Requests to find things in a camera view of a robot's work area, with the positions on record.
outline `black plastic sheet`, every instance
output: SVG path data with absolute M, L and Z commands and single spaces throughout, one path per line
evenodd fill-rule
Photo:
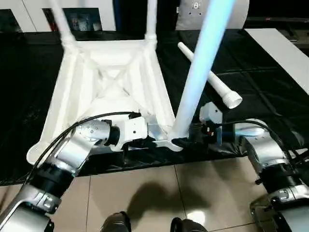
M 77 40 L 141 39 L 117 32 L 77 32 Z M 157 56 L 174 113 L 183 92 L 190 61 L 177 48 L 183 41 L 194 49 L 198 31 L 158 34 Z M 31 169 L 28 149 L 38 142 L 53 94 L 63 49 L 56 32 L 1 34 L 2 133 L 0 185 L 16 184 Z M 227 30 L 212 70 L 243 102 L 228 110 L 210 85 L 199 106 L 213 101 L 224 121 L 258 118 L 265 121 L 292 148 L 309 145 L 308 95 L 245 31 Z M 172 152 L 167 148 L 91 156 L 80 175 L 171 165 L 235 156 L 206 154 L 202 150 Z

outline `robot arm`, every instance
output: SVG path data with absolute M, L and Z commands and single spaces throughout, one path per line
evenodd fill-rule
M 119 150 L 125 143 L 145 139 L 147 135 L 147 123 L 141 116 L 114 126 L 111 121 L 98 119 L 79 125 L 56 145 L 1 214 L 0 231 L 53 231 L 54 224 L 46 213 L 56 212 L 62 195 L 88 159 L 92 147 L 100 141 L 101 145 Z
M 272 220 L 278 231 L 307 231 L 309 188 L 301 179 L 297 167 L 291 163 L 268 131 L 259 126 L 242 123 L 236 125 L 236 132 L 242 134 L 239 137 L 239 144 L 247 151 L 248 158 L 259 176 L 256 183 L 263 184 L 267 191 L 265 196 L 250 204 L 256 224 L 264 231 L 257 211 L 261 208 L 264 211 L 271 211 Z

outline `tile floor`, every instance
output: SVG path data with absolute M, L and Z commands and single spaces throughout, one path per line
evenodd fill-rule
M 265 190 L 256 178 L 247 158 L 79 177 L 52 219 L 56 232 L 98 232 L 108 215 L 127 211 L 134 232 L 169 232 L 174 217 L 208 231 L 257 232 L 249 203 Z M 0 187 L 2 208 L 19 188 Z

